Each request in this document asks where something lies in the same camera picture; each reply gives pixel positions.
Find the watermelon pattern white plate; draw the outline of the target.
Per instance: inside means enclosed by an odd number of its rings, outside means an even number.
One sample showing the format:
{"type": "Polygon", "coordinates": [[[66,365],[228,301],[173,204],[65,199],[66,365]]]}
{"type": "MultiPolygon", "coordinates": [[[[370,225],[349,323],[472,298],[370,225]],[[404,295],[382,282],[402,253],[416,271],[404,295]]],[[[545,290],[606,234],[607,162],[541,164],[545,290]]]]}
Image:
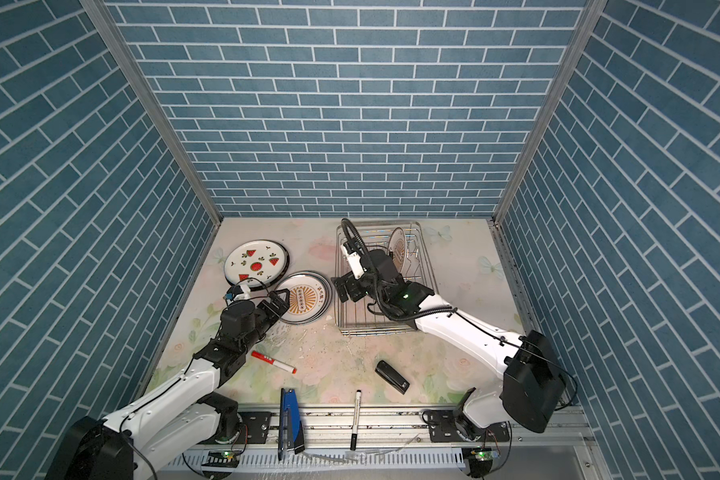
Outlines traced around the watermelon pattern white plate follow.
{"type": "Polygon", "coordinates": [[[290,254],[280,243],[253,240],[235,248],[225,259],[223,273],[230,285],[248,283],[252,289],[280,282],[290,265],[290,254]]]}

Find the orange sunburst white plate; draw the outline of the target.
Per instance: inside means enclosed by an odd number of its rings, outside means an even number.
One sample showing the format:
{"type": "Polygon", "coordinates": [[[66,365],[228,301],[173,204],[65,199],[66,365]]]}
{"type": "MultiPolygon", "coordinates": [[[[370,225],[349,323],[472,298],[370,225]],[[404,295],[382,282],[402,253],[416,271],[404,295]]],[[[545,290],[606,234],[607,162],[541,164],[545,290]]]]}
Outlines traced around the orange sunburst white plate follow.
{"type": "Polygon", "coordinates": [[[401,227],[395,228],[388,240],[388,253],[401,275],[405,275],[408,266],[408,241],[401,227]]]}

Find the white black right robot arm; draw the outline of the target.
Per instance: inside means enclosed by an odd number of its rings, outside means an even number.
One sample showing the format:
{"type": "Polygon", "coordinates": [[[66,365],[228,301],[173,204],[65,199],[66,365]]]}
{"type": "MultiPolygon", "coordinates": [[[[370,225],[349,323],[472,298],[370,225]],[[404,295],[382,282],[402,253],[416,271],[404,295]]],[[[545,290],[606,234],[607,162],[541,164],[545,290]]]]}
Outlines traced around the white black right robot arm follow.
{"type": "Polygon", "coordinates": [[[467,390],[453,413],[465,437],[493,424],[514,421],[542,433],[567,388],[564,369],[538,331],[526,334],[487,324],[445,301],[431,288],[404,279],[383,249],[340,247],[350,272],[333,279],[340,300],[372,300],[374,313],[434,335],[478,360],[502,380],[501,387],[467,390]]]}

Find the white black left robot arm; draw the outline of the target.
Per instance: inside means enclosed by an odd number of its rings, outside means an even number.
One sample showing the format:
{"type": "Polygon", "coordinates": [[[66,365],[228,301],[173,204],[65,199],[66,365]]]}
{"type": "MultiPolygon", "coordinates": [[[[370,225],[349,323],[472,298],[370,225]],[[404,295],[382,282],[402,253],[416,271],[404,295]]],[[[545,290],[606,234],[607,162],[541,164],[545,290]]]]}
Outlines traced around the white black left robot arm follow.
{"type": "Polygon", "coordinates": [[[240,431],[238,403],[217,390],[244,366],[289,308],[286,289],[260,298],[239,292],[222,311],[216,335],[176,375],[101,419],[76,421],[47,478],[154,479],[190,447],[234,438],[240,431]]]}

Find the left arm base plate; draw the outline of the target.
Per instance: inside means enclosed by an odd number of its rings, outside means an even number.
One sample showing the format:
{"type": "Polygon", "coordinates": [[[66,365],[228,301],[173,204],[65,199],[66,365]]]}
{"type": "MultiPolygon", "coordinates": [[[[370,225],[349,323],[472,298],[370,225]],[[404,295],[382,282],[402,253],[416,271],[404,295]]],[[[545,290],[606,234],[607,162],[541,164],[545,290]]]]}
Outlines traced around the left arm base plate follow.
{"type": "Polygon", "coordinates": [[[252,411],[222,414],[216,433],[211,440],[216,443],[266,443],[272,414],[266,411],[252,411]]]}

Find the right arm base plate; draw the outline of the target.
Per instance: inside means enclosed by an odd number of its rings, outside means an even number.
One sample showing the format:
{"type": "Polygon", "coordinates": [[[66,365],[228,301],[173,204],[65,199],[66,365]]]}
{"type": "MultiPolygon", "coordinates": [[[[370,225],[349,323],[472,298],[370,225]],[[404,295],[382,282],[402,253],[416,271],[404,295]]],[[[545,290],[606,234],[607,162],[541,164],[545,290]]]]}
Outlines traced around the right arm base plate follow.
{"type": "Polygon", "coordinates": [[[509,427],[499,422],[485,428],[472,424],[463,414],[443,409],[425,409],[420,413],[432,443],[508,442],[509,427]]]}

